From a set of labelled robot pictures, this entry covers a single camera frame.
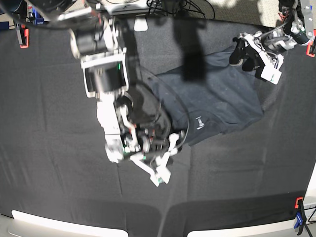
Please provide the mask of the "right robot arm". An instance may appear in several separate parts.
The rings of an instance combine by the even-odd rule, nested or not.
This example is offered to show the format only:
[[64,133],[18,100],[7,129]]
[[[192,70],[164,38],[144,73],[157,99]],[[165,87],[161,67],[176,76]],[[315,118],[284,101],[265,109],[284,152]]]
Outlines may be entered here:
[[178,153],[182,132],[173,132],[171,119],[153,94],[155,115],[145,122],[132,118],[127,48],[123,28],[100,0],[86,0],[72,10],[72,0],[32,0],[30,4],[49,20],[49,26],[70,32],[73,56],[80,60],[87,97],[97,102],[96,116],[103,128],[110,162],[131,161],[147,172],[155,186],[167,184],[167,165]]

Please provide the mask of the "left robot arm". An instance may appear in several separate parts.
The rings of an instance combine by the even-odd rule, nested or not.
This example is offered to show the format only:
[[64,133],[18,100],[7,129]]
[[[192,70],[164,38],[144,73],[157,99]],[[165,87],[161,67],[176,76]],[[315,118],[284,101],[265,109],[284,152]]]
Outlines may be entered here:
[[266,32],[241,33],[234,38],[236,47],[230,55],[231,66],[242,66],[245,72],[256,72],[256,77],[278,84],[283,53],[295,46],[306,46],[306,55],[316,56],[316,29],[312,6],[308,0],[280,0],[281,24]]

